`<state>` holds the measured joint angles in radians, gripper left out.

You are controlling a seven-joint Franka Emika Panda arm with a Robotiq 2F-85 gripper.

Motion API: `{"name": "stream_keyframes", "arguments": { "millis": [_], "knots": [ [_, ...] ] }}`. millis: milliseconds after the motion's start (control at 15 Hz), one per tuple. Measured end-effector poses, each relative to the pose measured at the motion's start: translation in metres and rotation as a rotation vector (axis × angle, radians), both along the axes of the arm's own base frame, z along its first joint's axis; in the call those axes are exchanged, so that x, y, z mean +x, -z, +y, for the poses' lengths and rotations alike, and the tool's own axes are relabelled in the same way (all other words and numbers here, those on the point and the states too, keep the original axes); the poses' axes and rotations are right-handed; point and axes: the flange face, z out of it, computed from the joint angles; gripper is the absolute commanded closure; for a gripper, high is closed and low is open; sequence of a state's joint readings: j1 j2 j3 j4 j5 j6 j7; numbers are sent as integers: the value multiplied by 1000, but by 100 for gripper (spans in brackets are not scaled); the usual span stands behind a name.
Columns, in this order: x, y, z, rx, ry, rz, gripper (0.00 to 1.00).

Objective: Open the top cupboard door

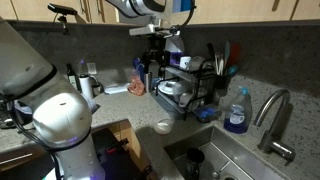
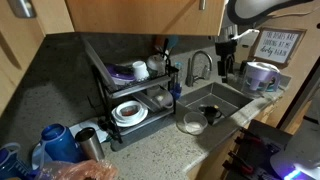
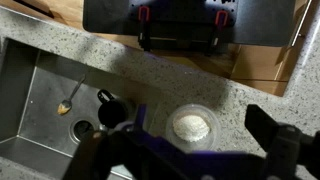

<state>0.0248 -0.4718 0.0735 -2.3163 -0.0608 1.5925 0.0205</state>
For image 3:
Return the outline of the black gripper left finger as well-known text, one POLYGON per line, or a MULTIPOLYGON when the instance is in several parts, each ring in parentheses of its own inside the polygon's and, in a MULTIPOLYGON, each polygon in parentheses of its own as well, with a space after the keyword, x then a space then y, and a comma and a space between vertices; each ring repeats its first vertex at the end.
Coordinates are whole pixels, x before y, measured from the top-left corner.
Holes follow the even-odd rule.
POLYGON ((107 180, 117 165, 124 165, 135 180, 187 180, 171 162, 173 151, 164 139, 146 132, 94 131, 79 144, 63 180, 107 180))

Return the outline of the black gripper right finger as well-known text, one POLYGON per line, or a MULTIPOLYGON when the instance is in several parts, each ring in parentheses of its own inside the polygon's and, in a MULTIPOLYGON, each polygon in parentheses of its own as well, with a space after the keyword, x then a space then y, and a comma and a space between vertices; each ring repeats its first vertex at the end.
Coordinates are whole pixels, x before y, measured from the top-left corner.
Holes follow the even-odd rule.
POLYGON ((298 165, 320 179, 319 131, 304 134, 294 125, 275 121, 256 104, 247 106, 245 127, 266 152, 261 179, 295 180, 298 165))

